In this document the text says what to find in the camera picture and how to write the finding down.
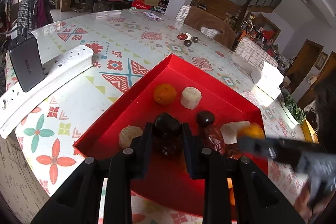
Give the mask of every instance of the plaid jacket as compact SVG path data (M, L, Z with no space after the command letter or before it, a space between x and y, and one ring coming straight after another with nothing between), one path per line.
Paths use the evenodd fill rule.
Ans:
M37 29L36 15L37 15L38 0L22 0L20 3L17 25L23 25L28 30ZM53 17L50 14L50 10L46 10L48 23L53 23Z

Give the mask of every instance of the teal flower pattern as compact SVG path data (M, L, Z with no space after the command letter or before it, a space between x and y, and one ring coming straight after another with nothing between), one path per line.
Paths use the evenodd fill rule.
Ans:
M27 136L33 136L33 140L31 141L31 151L34 153L37 149L37 145L39 144L40 137L51 137L55 133L50 129L41 129L44 123L44 114L40 116L37 121L36 129L35 128L26 128L23 130L23 133Z

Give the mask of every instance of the black power bank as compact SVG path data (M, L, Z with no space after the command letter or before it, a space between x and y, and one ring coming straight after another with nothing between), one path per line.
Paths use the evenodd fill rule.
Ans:
M16 78L28 92L45 77L36 37L28 31L27 38L20 35L10 41L8 50Z

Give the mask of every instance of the staircase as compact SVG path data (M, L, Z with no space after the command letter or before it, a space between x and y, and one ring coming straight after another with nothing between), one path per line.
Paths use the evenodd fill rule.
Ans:
M243 7L241 7L241 12L234 26L234 31L240 30L246 12L271 13L281 1L282 0L247 0Z
M282 0L247 0L243 6L240 6L230 0L193 0L191 5L197 7L199 4L205 4L207 12L224 20L231 25L233 30L238 31L240 30L246 12L272 13L281 1ZM225 15L225 13L229 13L233 17L238 17L238 20Z

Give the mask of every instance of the white power strip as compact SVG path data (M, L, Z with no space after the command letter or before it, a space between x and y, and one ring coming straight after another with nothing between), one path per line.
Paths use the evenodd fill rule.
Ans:
M19 122L45 98L83 71L92 67L93 50L80 45L43 64L46 75L28 92L19 83L0 97L0 135L7 138Z

